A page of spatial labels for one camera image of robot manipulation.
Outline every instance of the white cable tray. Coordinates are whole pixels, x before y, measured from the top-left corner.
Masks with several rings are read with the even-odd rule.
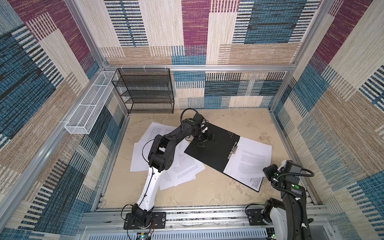
[[[115,72],[103,71],[65,124],[70,134],[89,134],[110,95]]]

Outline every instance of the black mesh organizer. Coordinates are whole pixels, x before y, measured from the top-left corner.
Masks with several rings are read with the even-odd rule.
[[[173,113],[168,68],[119,68],[116,76],[112,83],[129,113]]]

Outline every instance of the wooden table surface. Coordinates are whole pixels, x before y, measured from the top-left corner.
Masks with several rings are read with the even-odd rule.
[[[280,165],[288,154],[267,109],[199,109],[210,123],[258,142],[272,145],[272,163]],[[103,208],[121,208],[139,199],[147,171],[130,172],[133,144],[138,142],[152,122],[179,126],[182,110],[174,114],[132,114],[116,163],[104,196]],[[183,118],[191,118],[194,111],[186,111]],[[270,197],[280,199],[280,193],[263,179],[260,192],[227,177],[205,165],[196,179],[157,191],[155,207],[239,205],[264,203]]]

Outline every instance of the stack of papers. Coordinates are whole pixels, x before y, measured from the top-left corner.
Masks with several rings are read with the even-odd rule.
[[[240,137],[237,149],[229,159],[224,173],[259,191],[264,177],[263,168],[271,164],[272,146]]]
[[[130,171],[147,171],[149,169],[148,163],[142,157],[142,149],[145,143],[154,139],[158,134],[164,136],[175,129],[176,127],[153,122],[141,137],[140,141],[136,142],[133,146]],[[151,141],[144,147],[143,155],[146,160],[152,144],[153,142]],[[196,178],[195,174],[205,169],[204,164],[184,153],[188,145],[189,142],[184,139],[176,146],[174,161],[171,167],[164,172],[163,178],[160,180],[160,190],[191,181]]]

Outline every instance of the black clipboard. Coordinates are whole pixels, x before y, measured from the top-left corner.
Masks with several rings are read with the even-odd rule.
[[[208,123],[208,129],[209,129],[208,130],[209,134],[214,135],[215,142],[206,141],[204,142],[204,147],[198,147],[198,146],[195,146],[195,144],[191,143],[189,144],[189,146],[184,152],[189,156],[201,161],[202,163],[205,163],[211,168],[216,169],[222,174],[225,174],[224,169],[228,164],[229,158],[233,153],[234,148],[237,146],[237,143],[239,142],[240,136],[233,132],[222,129],[221,127],[213,125],[211,123]]]

